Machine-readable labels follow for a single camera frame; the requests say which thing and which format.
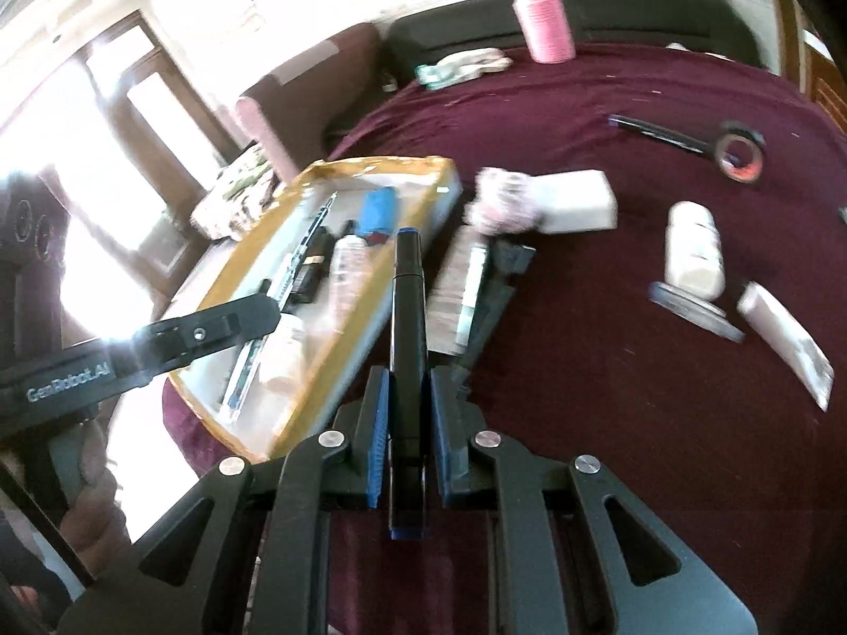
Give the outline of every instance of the window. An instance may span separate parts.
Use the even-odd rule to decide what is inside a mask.
[[[100,335],[160,314],[208,243],[191,213],[240,150],[136,13],[83,46],[0,132],[72,217],[62,304]]]

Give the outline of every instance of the maroon tablecloth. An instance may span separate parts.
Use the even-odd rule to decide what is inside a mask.
[[[538,254],[473,374],[472,400],[532,452],[611,466],[761,632],[847,632],[844,137],[781,78],[730,61],[612,44],[553,66],[510,55],[502,74],[405,88],[334,155],[447,156],[468,187],[480,167],[607,173],[616,231],[524,237]],[[703,137],[726,119],[747,123],[768,143],[764,174],[733,183],[707,160],[613,129],[611,113]],[[668,208],[683,199],[713,212],[730,279],[763,284],[827,354],[829,412],[755,333],[736,345],[647,301],[663,276]],[[165,399],[166,418],[180,409]],[[423,543],[388,541],[378,514],[336,523],[336,628],[483,632],[480,519],[433,523]]]

